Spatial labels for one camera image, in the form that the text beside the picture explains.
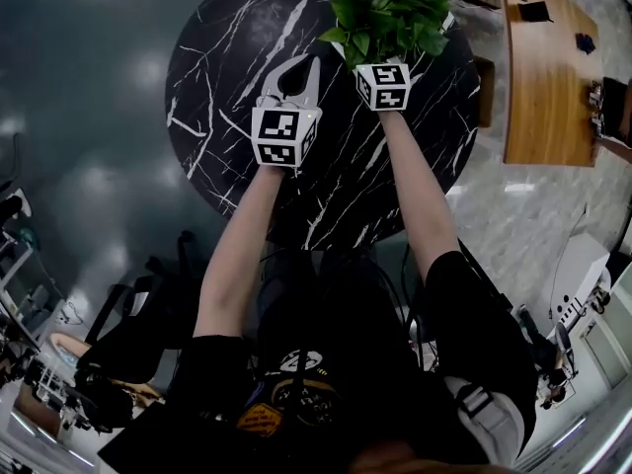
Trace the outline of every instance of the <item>backpack strap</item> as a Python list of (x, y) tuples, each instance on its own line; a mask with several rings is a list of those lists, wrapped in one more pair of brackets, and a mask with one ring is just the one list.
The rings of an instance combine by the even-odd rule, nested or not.
[(487, 454), (490, 463), (511, 467), (524, 441), (524, 420), (503, 393), (447, 376), (445, 385), (458, 404), (457, 415)]

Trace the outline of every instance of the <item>potted plant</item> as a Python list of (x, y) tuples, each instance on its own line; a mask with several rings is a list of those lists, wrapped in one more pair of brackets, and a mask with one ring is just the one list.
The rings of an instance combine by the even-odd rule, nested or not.
[(447, 44), (441, 25), (449, 0), (331, 0), (331, 5), (338, 23), (320, 40), (340, 45), (350, 71), (393, 57), (415, 61), (422, 51), (438, 56)]

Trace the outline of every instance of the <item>wooden countertop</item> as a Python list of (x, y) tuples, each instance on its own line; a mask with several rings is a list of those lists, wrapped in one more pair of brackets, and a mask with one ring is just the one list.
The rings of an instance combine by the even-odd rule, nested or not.
[[(543, 1), (554, 23), (525, 22), (517, 7), (523, 2), (505, 0), (511, 63), (505, 163), (592, 166), (587, 90), (603, 77), (598, 29), (570, 0)], [(591, 36), (596, 51), (579, 51), (575, 34)]]

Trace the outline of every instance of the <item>black chair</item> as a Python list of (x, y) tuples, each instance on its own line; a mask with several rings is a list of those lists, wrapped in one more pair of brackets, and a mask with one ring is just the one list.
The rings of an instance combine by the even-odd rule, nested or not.
[[(77, 362), (73, 398), (81, 401), (97, 431), (124, 427), (131, 420), (131, 396), (111, 379), (146, 383), (155, 375), (165, 350), (183, 347), (191, 338), (198, 316), (201, 279), (191, 275), (185, 246), (191, 232), (178, 238), (180, 271), (169, 273), (151, 257), (146, 268), (153, 276), (136, 280), (134, 287), (113, 286), (86, 342), (92, 347)], [(122, 302), (122, 319), (105, 336), (99, 334), (108, 316)]]

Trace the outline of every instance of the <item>marble floor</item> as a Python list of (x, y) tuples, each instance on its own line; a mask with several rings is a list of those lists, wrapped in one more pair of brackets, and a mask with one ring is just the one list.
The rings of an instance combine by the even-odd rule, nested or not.
[[(223, 229), (182, 172), (162, 106), (173, 45), (200, 1), (0, 0), (0, 164), (11, 158), (7, 135), (21, 130), (19, 186), (44, 263), (72, 303), (60, 330), (85, 336), (109, 286), (138, 276), (149, 255), (173, 260), (181, 230), (197, 234), (205, 261)], [(605, 73), (632, 77), (623, 1), (574, 1), (599, 25)], [(502, 100), (503, 17), (458, 5), (474, 52), (497, 63)], [(502, 141), (504, 110), (480, 143)], [(459, 234), (497, 287), (546, 323), (537, 296), (570, 230), (587, 204), (577, 230), (611, 246), (632, 169), (604, 151), (594, 169), (505, 166), (489, 147), (475, 146), (448, 195)], [(403, 244), (398, 235), (377, 251), (395, 281)]]
[[(606, 76), (632, 77), (632, 25), (623, 0), (573, 0), (598, 25)], [(456, 186), (448, 194), (459, 235), (498, 289), (513, 304), (526, 303), (540, 328), (550, 329), (540, 289), (553, 272), (567, 238), (588, 231), (607, 249), (616, 242), (632, 196), (632, 166), (600, 150), (591, 168), (504, 165), (480, 145), (503, 140), (507, 110), (504, 17), (467, 5), (454, 9), (475, 54), (496, 63), (494, 119)], [(587, 214), (582, 216), (585, 205)]]

